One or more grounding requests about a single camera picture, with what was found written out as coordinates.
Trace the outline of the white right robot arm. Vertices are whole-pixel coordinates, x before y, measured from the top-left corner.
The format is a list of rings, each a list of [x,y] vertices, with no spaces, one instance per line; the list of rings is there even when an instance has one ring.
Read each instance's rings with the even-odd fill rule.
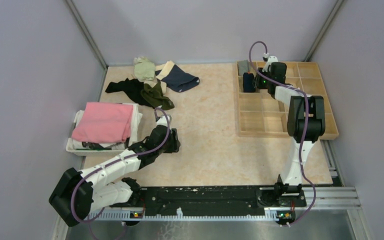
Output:
[[[255,86],[266,89],[270,96],[288,106],[287,133],[291,138],[288,160],[284,171],[274,185],[273,200],[287,206],[300,199],[302,181],[306,180],[304,167],[308,155],[326,130],[324,98],[310,95],[286,83],[287,65],[278,60],[266,60],[257,70]]]

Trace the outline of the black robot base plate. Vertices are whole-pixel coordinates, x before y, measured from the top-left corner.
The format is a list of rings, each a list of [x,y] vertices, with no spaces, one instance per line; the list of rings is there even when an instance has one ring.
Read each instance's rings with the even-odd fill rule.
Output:
[[[186,217],[262,216],[269,207],[306,206],[303,193],[299,199],[278,199],[269,185],[143,187],[132,200],[112,204],[113,208],[143,209],[147,217],[174,216],[178,209]]]

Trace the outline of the navy underwear cream waistband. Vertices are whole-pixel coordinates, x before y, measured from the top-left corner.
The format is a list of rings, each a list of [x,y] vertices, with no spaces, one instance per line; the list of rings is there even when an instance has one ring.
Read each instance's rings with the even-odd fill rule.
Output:
[[[177,93],[188,91],[201,82],[199,77],[183,71],[171,60],[155,67],[155,77]]]

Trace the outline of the navy orange underwear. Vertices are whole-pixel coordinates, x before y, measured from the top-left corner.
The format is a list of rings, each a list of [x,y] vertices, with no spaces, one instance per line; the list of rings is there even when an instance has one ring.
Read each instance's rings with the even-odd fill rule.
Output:
[[[242,88],[244,93],[255,93],[255,76],[251,72],[244,72],[242,75]]]

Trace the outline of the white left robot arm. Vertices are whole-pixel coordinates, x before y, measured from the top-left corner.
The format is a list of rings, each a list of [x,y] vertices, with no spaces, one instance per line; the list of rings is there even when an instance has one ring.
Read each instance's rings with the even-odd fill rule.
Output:
[[[157,125],[149,136],[103,163],[67,169],[48,202],[69,227],[91,222],[91,213],[114,204],[134,207],[140,202],[141,187],[125,175],[154,163],[161,154],[179,152],[180,146],[176,128]]]

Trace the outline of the grey underwear white waistband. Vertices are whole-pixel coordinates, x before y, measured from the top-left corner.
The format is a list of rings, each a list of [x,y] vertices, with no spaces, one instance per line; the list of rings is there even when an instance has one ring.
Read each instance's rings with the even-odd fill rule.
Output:
[[[248,60],[240,60],[237,62],[237,72],[239,76],[248,73],[250,71],[250,65]]]

